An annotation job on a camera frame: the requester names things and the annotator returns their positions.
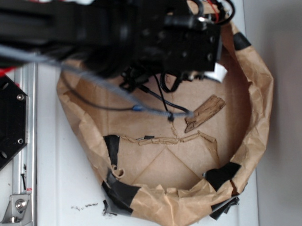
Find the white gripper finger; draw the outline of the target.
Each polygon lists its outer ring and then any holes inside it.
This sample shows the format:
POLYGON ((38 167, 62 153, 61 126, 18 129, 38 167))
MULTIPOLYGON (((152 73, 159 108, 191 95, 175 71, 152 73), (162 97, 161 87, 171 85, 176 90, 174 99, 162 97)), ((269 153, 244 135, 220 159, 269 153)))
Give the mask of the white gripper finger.
POLYGON ((209 71, 204 73, 204 77, 209 80, 213 80, 216 83, 223 83, 225 77, 227 75, 227 69, 221 65, 216 63, 214 71, 209 71))

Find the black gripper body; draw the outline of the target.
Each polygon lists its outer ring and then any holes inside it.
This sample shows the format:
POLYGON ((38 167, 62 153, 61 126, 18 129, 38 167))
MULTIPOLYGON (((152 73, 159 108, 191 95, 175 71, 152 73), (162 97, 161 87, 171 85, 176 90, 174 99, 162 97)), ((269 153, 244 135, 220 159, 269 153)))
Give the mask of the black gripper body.
POLYGON ((199 16, 167 15, 141 40, 140 63, 155 73, 184 80, 212 72, 220 50, 221 27, 199 16))

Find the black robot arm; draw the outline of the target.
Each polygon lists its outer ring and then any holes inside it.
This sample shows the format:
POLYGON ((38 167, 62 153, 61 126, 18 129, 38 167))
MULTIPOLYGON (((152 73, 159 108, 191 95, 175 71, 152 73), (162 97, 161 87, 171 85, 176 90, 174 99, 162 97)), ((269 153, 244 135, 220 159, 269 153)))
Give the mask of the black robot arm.
POLYGON ((186 0, 0 0, 0 44, 77 59, 103 78, 214 70, 221 24, 186 0))

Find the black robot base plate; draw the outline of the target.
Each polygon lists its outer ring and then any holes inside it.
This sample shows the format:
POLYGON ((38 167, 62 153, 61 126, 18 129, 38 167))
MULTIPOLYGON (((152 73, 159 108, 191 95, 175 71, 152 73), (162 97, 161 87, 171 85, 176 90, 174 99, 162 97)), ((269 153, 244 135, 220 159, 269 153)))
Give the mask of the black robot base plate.
POLYGON ((27 99, 10 78, 0 77, 0 171, 27 144, 27 99))

